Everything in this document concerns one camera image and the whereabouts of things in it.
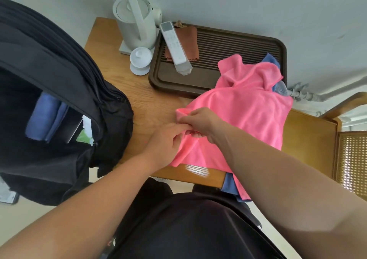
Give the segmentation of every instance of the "remote control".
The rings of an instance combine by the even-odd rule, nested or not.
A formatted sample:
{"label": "remote control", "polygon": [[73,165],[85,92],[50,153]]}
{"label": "remote control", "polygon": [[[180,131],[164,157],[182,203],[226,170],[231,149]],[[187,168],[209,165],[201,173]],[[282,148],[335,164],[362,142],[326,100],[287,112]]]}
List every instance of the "remote control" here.
{"label": "remote control", "polygon": [[186,62],[185,52],[182,49],[181,43],[178,40],[175,27],[172,22],[163,22],[159,25],[163,34],[164,40],[166,41],[167,47],[170,50],[172,60],[175,65]]}

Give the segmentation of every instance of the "pink microfiber cloth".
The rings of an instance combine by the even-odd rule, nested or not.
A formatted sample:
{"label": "pink microfiber cloth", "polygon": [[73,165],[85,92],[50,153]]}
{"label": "pink microfiber cloth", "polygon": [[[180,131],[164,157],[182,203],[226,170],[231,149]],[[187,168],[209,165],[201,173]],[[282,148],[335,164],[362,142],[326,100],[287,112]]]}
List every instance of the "pink microfiber cloth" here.
{"label": "pink microfiber cloth", "polygon": [[[284,122],[293,99],[272,92],[273,85],[283,78],[278,67],[269,62],[244,65],[241,56],[236,54],[219,61],[218,68],[221,77],[215,88],[193,100],[186,108],[177,109],[177,119],[197,108],[209,107],[222,120],[280,150]],[[179,164],[232,173],[216,145],[210,144],[206,138],[190,135],[184,136],[171,163],[175,167]],[[241,198],[250,199],[236,176],[233,177]]]}

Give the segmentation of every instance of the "brown cloth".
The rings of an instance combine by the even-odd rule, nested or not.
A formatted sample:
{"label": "brown cloth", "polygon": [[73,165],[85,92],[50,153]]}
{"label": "brown cloth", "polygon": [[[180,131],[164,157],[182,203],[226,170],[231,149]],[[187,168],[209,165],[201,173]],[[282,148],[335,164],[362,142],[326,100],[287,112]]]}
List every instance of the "brown cloth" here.
{"label": "brown cloth", "polygon": [[[185,26],[184,28],[175,28],[175,31],[189,61],[199,60],[199,47],[197,46],[196,27]],[[167,59],[167,62],[172,62],[172,56],[167,46],[164,57]]]}

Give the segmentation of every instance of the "left hand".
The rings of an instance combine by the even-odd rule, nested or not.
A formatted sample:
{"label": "left hand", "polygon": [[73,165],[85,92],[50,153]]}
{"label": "left hand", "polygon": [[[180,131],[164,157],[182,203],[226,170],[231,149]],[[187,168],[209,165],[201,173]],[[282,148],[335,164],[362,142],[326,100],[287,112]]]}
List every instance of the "left hand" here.
{"label": "left hand", "polygon": [[170,123],[153,133],[141,155],[152,165],[154,171],[172,162],[180,147],[182,133],[187,130],[192,130],[192,126]]}

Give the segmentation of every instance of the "kettle handle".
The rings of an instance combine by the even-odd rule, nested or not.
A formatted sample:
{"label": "kettle handle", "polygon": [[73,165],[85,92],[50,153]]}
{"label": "kettle handle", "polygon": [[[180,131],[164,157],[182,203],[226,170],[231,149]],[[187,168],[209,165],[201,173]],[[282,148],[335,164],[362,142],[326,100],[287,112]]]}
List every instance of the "kettle handle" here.
{"label": "kettle handle", "polygon": [[138,4],[138,0],[129,0],[132,14],[134,14],[136,24],[138,25],[140,40],[146,40],[147,34],[146,34],[146,26],[144,23],[143,16],[141,14],[141,10]]}

